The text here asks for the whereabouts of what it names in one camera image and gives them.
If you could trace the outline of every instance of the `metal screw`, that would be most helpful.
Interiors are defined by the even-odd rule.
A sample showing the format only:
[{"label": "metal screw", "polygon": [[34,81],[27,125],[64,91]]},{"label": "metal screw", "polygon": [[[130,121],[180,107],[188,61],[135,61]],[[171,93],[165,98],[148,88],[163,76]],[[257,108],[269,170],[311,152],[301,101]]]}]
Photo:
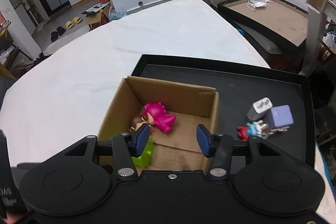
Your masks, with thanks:
[{"label": "metal screw", "polygon": [[132,168],[121,168],[118,170],[118,174],[123,177],[129,177],[134,174],[134,170]]},{"label": "metal screw", "polygon": [[169,174],[168,178],[169,179],[177,179],[177,175],[175,175],[175,174]]},{"label": "metal screw", "polygon": [[214,168],[210,170],[210,174],[214,177],[222,177],[226,175],[226,170],[223,168]]}]

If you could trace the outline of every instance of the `pink dinosaur toy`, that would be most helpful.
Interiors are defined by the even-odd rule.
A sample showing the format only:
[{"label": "pink dinosaur toy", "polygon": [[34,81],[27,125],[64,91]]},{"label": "pink dinosaur toy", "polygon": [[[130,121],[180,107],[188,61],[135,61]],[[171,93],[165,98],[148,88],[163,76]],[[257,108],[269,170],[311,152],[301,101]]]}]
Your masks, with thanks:
[{"label": "pink dinosaur toy", "polygon": [[163,133],[171,132],[173,123],[176,120],[175,115],[167,114],[165,107],[161,103],[147,103],[141,115],[147,115],[149,124],[156,126]]}]

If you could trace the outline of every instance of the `gray floor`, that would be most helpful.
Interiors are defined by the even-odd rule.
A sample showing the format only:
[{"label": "gray floor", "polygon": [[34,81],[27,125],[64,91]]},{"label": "gray floor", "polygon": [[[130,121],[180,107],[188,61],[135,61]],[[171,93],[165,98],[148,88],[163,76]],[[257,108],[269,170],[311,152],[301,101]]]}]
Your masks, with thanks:
[{"label": "gray floor", "polygon": [[60,17],[58,17],[57,19],[53,20],[52,22],[46,24],[45,26],[43,26],[43,28],[37,32],[36,36],[34,36],[34,40],[36,41],[36,43],[39,45],[39,47],[41,48],[42,52],[45,51],[45,49],[51,44],[51,40],[50,40],[50,34],[53,31],[56,31],[58,26],[62,26],[64,27],[65,23],[68,20],[73,20],[74,17],[78,16],[83,18],[83,21],[79,24],[75,24],[74,27],[72,27],[70,30],[66,29],[65,34],[63,34],[61,37],[59,37],[58,39],[77,31],[78,29],[80,29],[81,27],[84,27],[86,25],[85,23],[85,15],[82,15],[82,12],[84,12],[85,10],[89,9],[90,7],[96,5],[97,3],[99,3],[98,0],[92,0],[86,4],[81,5],[80,7],[76,7],[75,9],[71,9],[70,11],[68,11],[67,13],[61,15]]}]

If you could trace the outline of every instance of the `black slipper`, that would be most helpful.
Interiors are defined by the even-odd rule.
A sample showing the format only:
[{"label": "black slipper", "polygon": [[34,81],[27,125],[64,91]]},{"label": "black slipper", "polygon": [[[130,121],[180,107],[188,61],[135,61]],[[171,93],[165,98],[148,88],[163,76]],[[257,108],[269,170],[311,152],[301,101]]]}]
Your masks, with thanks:
[{"label": "black slipper", "polygon": [[58,35],[61,36],[65,33],[65,29],[62,26],[57,27]]},{"label": "black slipper", "polygon": [[50,35],[51,42],[55,42],[58,38],[58,33],[57,32],[52,32]]}]

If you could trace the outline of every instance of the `green block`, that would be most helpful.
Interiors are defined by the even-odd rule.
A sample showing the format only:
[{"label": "green block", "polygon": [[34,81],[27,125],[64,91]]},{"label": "green block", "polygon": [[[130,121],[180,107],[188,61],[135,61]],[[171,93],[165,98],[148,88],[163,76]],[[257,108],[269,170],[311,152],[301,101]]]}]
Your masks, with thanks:
[{"label": "green block", "polygon": [[153,153],[153,140],[151,137],[148,139],[148,143],[145,146],[145,149],[142,152],[142,155],[138,158],[132,157],[133,163],[141,168],[146,168],[152,160],[152,153]]}]

